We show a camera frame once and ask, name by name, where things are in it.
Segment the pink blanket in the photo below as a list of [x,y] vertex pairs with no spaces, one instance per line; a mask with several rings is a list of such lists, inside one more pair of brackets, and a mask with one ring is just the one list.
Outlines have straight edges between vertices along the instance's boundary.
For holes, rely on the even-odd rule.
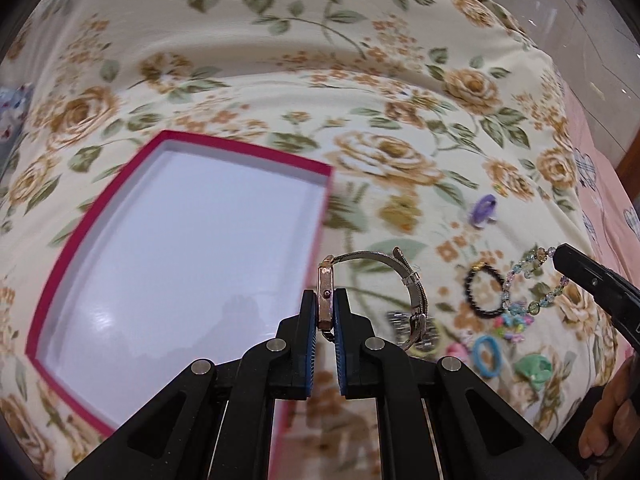
[[[578,198],[596,259],[640,287],[640,221],[611,163],[593,144],[587,119],[564,83],[568,130],[580,173]],[[630,354],[622,341],[618,362]]]

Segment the jewelry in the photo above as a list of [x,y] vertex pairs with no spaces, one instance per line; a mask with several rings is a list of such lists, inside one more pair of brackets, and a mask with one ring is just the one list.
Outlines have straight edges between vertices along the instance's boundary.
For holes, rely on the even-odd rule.
[[554,368],[549,359],[540,354],[524,356],[513,365],[513,370],[529,381],[531,387],[537,392],[554,374]]
[[[489,370],[480,357],[480,347],[486,344],[491,351],[491,354],[494,358],[494,369]],[[478,339],[476,339],[476,343],[474,344],[473,350],[473,358],[474,364],[478,369],[478,373],[482,375],[485,379],[491,379],[493,377],[497,377],[500,375],[500,368],[502,368],[502,354],[500,354],[500,347],[498,346],[498,342],[491,337],[490,335],[481,335]]]
[[510,343],[524,341],[522,333],[534,322],[533,316],[527,312],[524,304],[524,301],[511,303],[500,317],[494,319],[495,335]]
[[[411,337],[411,316],[401,310],[393,310],[386,313],[386,320],[391,323],[396,334],[396,344],[401,345],[403,341]],[[427,354],[435,351],[440,341],[440,333],[435,323],[427,318],[426,337],[423,337],[415,344],[415,349]]]
[[[511,288],[511,283],[516,277],[516,274],[524,272],[525,279],[529,279],[532,276],[533,272],[537,268],[539,268],[543,263],[545,263],[547,258],[552,258],[555,253],[556,253],[555,247],[549,247],[548,249],[539,247],[536,249],[535,252],[528,254],[524,258],[524,260],[519,261],[517,264],[513,266],[513,269],[511,269],[507,273],[507,279],[504,281],[504,284],[502,285],[501,300],[502,300],[503,309],[509,306],[509,300],[510,300],[509,290]],[[532,301],[531,303],[529,303],[529,306],[527,307],[527,312],[532,316],[536,316],[540,312],[540,308],[544,308],[552,304],[555,301],[556,296],[560,296],[564,291],[564,288],[568,284],[569,284],[569,278],[566,276],[562,276],[562,278],[560,278],[560,285],[556,286],[556,288],[553,291],[547,293],[546,296],[541,300]]]
[[469,215],[469,223],[473,227],[481,229],[487,222],[495,222],[494,212],[496,203],[495,196],[483,196],[476,202],[471,215]]
[[485,319],[491,319],[492,317],[500,316],[504,312],[504,306],[496,308],[495,310],[482,310],[476,300],[474,300],[473,295],[471,294],[471,283],[476,276],[476,274],[480,271],[486,272],[492,278],[494,278],[498,283],[500,283],[500,287],[504,288],[504,278],[500,275],[500,272],[495,270],[492,266],[485,262],[478,262],[474,264],[471,269],[469,269],[469,273],[466,276],[465,280],[465,295],[466,300],[469,303],[471,309],[476,313],[476,316],[483,317]]
[[433,345],[430,337],[437,333],[433,323],[427,318],[429,303],[424,287],[420,282],[420,275],[414,270],[402,254],[400,248],[395,247],[392,256],[375,251],[355,251],[340,256],[327,256],[318,266],[318,322],[316,323],[322,335],[328,341],[334,341],[331,330],[334,327],[334,264],[348,260],[374,260],[391,267],[402,278],[402,283],[409,291],[412,314],[409,317],[409,339],[400,345],[407,351],[418,341],[425,345]]

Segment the blue hair tie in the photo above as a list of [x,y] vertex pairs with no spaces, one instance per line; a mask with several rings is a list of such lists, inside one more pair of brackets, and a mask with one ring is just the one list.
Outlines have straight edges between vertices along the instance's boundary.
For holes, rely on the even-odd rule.
[[[495,367],[493,370],[487,369],[487,367],[484,366],[482,359],[480,358],[480,346],[484,343],[487,344],[489,350],[494,356]],[[500,368],[502,368],[502,354],[500,354],[500,347],[498,346],[498,342],[490,335],[483,335],[476,339],[473,350],[473,358],[476,369],[485,379],[491,379],[492,377],[497,377],[498,375],[500,375]]]

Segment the floral bedsheet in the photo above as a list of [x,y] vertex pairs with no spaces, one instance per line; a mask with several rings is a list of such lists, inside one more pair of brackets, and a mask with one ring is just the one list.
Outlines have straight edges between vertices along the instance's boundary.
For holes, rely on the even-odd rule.
[[[0,184],[0,410],[45,479],[63,478],[101,436],[25,358],[31,317],[79,219],[162,129],[333,164],[321,254],[403,249],[440,335],[421,357],[452,353],[473,367],[465,342],[495,333],[463,295],[476,261],[506,273],[537,246],[591,253],[552,61],[491,0],[43,0],[0,83],[34,89]],[[487,193],[497,221],[478,230],[468,214]],[[520,276],[512,298],[553,290],[551,267]],[[408,308],[400,281],[378,265],[336,270],[353,308],[394,340],[387,313]],[[475,285],[482,307],[497,304],[496,285]],[[552,438],[609,379],[616,337],[575,285],[524,335],[498,337],[503,364],[488,384]],[[340,397],[333,349],[318,345],[312,399],[287,404],[272,473],[378,478],[374,404]],[[544,384],[516,372],[530,354],[552,365]]]

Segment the black bead bracelet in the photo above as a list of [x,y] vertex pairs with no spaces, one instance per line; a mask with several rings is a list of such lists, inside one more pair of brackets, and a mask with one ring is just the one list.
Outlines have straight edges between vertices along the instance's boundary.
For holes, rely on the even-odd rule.
[[500,306],[495,310],[482,310],[476,303],[476,300],[474,300],[473,294],[471,293],[471,283],[473,282],[476,274],[481,270],[486,272],[488,275],[494,278],[498,283],[500,283],[500,290],[502,290],[502,287],[504,286],[504,278],[500,275],[500,272],[498,272],[492,266],[484,262],[478,262],[474,264],[471,267],[471,269],[469,269],[469,273],[465,279],[465,295],[466,295],[466,300],[469,303],[469,306],[476,313],[476,316],[482,317],[485,319],[491,319],[492,317],[500,316],[500,314],[504,312],[504,308]]

